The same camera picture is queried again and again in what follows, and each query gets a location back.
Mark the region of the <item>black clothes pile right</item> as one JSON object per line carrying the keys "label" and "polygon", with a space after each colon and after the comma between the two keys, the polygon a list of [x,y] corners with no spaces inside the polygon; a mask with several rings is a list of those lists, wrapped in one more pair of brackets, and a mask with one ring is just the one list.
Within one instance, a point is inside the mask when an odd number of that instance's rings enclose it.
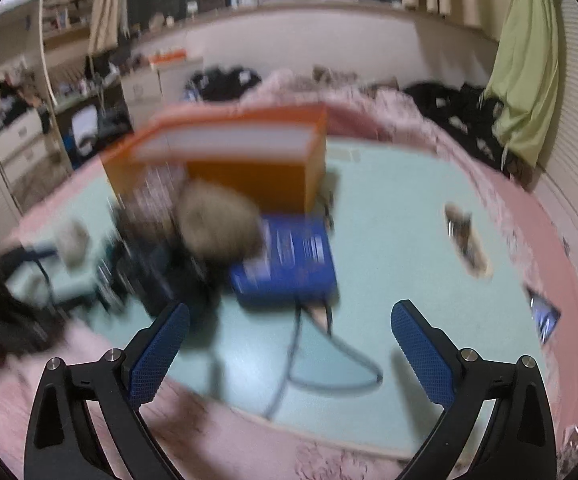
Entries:
{"label": "black clothes pile right", "polygon": [[506,152],[494,134],[504,103],[497,98],[483,98],[483,91],[467,82],[456,89],[433,81],[404,89],[419,112],[444,129],[472,158],[520,182],[528,167]]}

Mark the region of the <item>brown patterned paper box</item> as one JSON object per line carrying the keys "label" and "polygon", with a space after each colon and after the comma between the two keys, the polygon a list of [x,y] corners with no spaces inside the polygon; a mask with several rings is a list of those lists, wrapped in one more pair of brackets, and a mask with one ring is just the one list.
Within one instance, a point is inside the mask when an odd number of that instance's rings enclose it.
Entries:
{"label": "brown patterned paper box", "polygon": [[159,242],[177,237],[175,206],[187,180],[182,166],[150,166],[117,197],[114,225],[123,238]]}

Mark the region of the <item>green hanging cloth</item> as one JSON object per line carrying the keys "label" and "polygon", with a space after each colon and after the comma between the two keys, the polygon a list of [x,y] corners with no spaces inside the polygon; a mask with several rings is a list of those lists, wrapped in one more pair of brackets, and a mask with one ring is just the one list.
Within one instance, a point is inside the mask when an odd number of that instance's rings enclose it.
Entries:
{"label": "green hanging cloth", "polygon": [[510,0],[495,63],[483,92],[502,102],[494,134],[502,149],[535,167],[545,144],[560,82],[554,0]]}

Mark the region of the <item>pink floral blanket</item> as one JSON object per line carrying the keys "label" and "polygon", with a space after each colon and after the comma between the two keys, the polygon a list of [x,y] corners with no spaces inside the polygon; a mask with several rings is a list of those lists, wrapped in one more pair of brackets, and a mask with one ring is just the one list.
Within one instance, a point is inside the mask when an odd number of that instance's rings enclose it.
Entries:
{"label": "pink floral blanket", "polygon": [[[379,140],[361,148],[378,148],[378,155],[412,155],[416,151],[440,156],[423,162],[448,162],[460,176],[475,185],[476,202],[482,203],[496,228],[505,238],[502,255],[511,258],[516,272],[537,287],[548,299],[556,300],[563,321],[543,348],[546,360],[547,393],[554,414],[558,453],[566,443],[566,431],[578,425],[578,267],[564,255],[551,220],[556,213],[531,197],[494,170],[469,159],[439,126],[420,114],[413,99],[400,91],[381,91],[372,100],[350,89],[316,94],[289,92],[291,84],[262,84],[242,106],[295,104],[326,98],[330,105],[331,132],[342,138]],[[160,118],[180,118],[185,114],[234,112],[239,105],[175,105]],[[0,370],[0,457],[15,477],[21,479],[24,437],[32,406],[32,386],[41,377],[44,354],[13,359]],[[414,451],[403,444],[369,444],[343,437],[342,429],[333,437],[316,430],[298,430],[292,422],[265,422],[262,416],[246,414],[224,403],[178,385],[167,378],[155,401],[140,409],[150,430],[174,465],[194,479],[217,479],[221,469],[232,479],[325,478],[325,463],[341,465],[341,472],[329,478],[386,479],[388,472],[400,471],[398,460]]]}

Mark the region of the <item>white drawer cabinet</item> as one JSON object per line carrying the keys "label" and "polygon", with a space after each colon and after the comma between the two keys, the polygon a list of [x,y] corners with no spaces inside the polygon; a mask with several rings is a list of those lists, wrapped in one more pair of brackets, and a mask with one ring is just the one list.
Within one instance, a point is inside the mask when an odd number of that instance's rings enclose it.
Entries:
{"label": "white drawer cabinet", "polygon": [[182,101],[187,81],[201,70],[202,58],[185,58],[122,76],[123,99],[133,130],[140,130],[163,106]]}

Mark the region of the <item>orange box on cabinet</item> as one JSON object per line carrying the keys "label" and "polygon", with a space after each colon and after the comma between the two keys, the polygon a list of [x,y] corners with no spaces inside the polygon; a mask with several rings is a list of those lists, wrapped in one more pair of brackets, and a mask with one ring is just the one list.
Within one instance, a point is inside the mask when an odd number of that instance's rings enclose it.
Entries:
{"label": "orange box on cabinet", "polygon": [[185,49],[176,49],[165,52],[157,52],[148,58],[151,67],[166,66],[171,63],[181,63],[187,58]]}

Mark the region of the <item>brown furry plush toy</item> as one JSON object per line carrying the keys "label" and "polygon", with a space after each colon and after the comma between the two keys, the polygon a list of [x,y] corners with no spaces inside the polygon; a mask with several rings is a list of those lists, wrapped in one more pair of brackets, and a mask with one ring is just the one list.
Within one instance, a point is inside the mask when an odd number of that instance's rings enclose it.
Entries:
{"label": "brown furry plush toy", "polygon": [[179,236],[201,260],[231,264],[255,257],[264,238],[259,208],[229,188],[202,180],[183,187],[175,204]]}

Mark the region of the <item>blue tin case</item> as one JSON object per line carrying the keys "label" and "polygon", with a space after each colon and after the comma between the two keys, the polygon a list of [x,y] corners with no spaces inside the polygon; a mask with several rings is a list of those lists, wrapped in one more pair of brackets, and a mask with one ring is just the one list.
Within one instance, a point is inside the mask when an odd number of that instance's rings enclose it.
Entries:
{"label": "blue tin case", "polygon": [[338,284],[326,222],[313,216],[268,214],[261,219],[262,251],[229,271],[247,306],[328,301]]}

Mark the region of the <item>orange cardboard box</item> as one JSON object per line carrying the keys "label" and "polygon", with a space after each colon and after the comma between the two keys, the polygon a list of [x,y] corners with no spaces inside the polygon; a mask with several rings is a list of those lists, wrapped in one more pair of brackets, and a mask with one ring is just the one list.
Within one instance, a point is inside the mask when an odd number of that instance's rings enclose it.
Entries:
{"label": "orange cardboard box", "polygon": [[181,104],[161,110],[102,161],[116,194],[147,168],[170,164],[247,196],[267,214],[306,214],[325,176],[326,134],[321,104]]}

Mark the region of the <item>dark green fabric bundle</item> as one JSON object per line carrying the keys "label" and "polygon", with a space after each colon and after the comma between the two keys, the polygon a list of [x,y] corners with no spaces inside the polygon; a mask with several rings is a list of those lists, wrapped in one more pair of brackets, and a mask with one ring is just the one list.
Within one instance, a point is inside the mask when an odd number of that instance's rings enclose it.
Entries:
{"label": "dark green fabric bundle", "polygon": [[215,307],[219,275],[196,259],[178,235],[112,209],[114,234],[97,266],[97,282],[106,309],[139,301],[151,318],[172,304],[184,304],[193,321]]}

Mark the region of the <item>black clothes pile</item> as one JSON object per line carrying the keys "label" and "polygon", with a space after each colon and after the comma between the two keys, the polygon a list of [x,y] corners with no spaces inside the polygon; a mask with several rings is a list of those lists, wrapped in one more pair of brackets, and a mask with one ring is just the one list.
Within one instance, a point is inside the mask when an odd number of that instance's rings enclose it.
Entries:
{"label": "black clothes pile", "polygon": [[483,91],[467,82],[456,89],[433,81],[404,89],[419,112],[444,129],[472,158],[520,182],[528,167],[506,152],[494,134],[504,103],[497,98],[483,98]]}
{"label": "black clothes pile", "polygon": [[242,66],[214,66],[196,72],[186,82],[185,96],[194,101],[227,102],[239,100],[256,87],[262,78],[254,70]]}

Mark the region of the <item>black clothes pile left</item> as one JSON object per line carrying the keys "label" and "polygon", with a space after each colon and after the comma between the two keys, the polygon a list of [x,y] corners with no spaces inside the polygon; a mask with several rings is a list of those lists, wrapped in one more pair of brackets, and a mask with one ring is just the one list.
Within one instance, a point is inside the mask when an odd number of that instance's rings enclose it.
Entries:
{"label": "black clothes pile left", "polygon": [[239,100],[256,87],[262,78],[254,70],[242,66],[214,66],[196,72],[186,82],[185,96],[194,101],[227,102]]}

